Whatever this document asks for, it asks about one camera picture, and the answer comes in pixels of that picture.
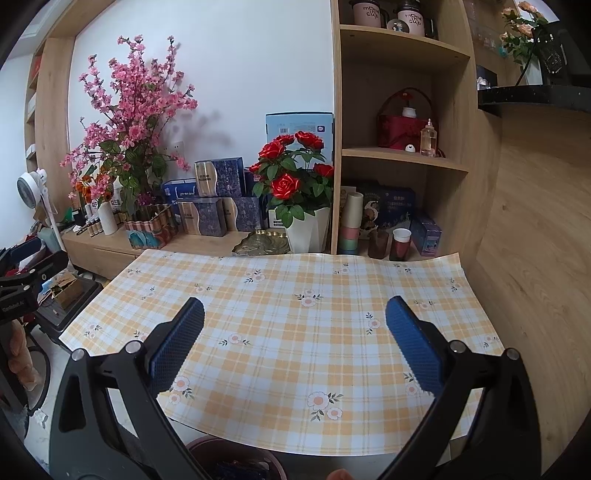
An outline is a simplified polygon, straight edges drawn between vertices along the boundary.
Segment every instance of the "brown cup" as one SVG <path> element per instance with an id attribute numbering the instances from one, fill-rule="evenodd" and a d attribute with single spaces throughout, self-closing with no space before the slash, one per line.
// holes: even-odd
<path id="1" fill-rule="evenodd" d="M 403 262 L 410 248 L 411 231 L 406 228 L 397 228 L 394 231 L 392 239 L 392 248 L 390 249 L 390 260 Z"/>
<path id="2" fill-rule="evenodd" d="M 369 234 L 368 256 L 381 260 L 388 250 L 390 234 L 386 230 L 374 230 Z"/>

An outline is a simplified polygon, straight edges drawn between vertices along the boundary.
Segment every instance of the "perfume bottle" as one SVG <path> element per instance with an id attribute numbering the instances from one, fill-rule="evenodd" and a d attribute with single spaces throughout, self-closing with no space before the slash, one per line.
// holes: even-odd
<path id="1" fill-rule="evenodd" d="M 437 151 L 437 131 L 433 127 L 431 119 L 427 122 L 425 128 L 421 130 L 421 155 L 434 157 Z"/>

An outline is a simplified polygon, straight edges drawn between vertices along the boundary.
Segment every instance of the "plaid tablecloth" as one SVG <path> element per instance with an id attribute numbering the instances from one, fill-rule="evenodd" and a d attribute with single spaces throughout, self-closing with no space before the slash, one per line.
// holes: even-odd
<path id="1" fill-rule="evenodd" d="M 385 325 L 401 295 L 422 320 L 475 352 L 503 346 L 459 257 L 407 263 L 321 254 L 237 258 L 145 251 L 61 340 L 117 352 L 199 298 L 205 327 L 169 392 L 166 415 L 218 437 L 309 455 L 400 451 L 433 396 Z M 455 436 L 476 411 L 473 393 Z"/>

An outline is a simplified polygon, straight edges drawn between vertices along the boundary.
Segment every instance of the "red basket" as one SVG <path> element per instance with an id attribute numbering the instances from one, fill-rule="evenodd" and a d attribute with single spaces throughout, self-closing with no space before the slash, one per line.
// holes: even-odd
<path id="1" fill-rule="evenodd" d="M 390 96 L 382 105 L 378 112 L 378 146 L 384 148 L 393 148 L 395 150 L 404 150 L 407 145 L 414 145 L 417 152 L 421 151 L 421 130 L 427 125 L 426 119 L 409 118 L 399 115 L 384 115 L 386 108 L 392 100 L 401 93 L 413 90 L 420 93 L 431 108 L 431 121 L 435 130 L 438 129 L 437 119 L 431 99 L 421 90 L 415 87 L 407 87 L 397 91 Z"/>

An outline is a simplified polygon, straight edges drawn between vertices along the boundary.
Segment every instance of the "electric fan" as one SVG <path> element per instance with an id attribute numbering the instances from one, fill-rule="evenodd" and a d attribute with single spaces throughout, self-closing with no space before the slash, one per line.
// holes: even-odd
<path id="1" fill-rule="evenodd" d="M 22 201 L 25 202 L 25 205 L 30 209 L 36 208 L 41 200 L 43 200 L 43 206 L 45 207 L 45 212 L 49 216 L 53 233 L 56 236 L 57 242 L 60 244 L 60 248 L 65 252 L 66 247 L 61 240 L 60 232 L 56 225 L 56 219 L 51 210 L 49 191 L 45 185 L 46 182 L 47 173 L 43 168 L 39 168 L 37 171 L 32 171 L 30 173 L 23 173 L 17 180 L 18 193 L 20 194 Z"/>

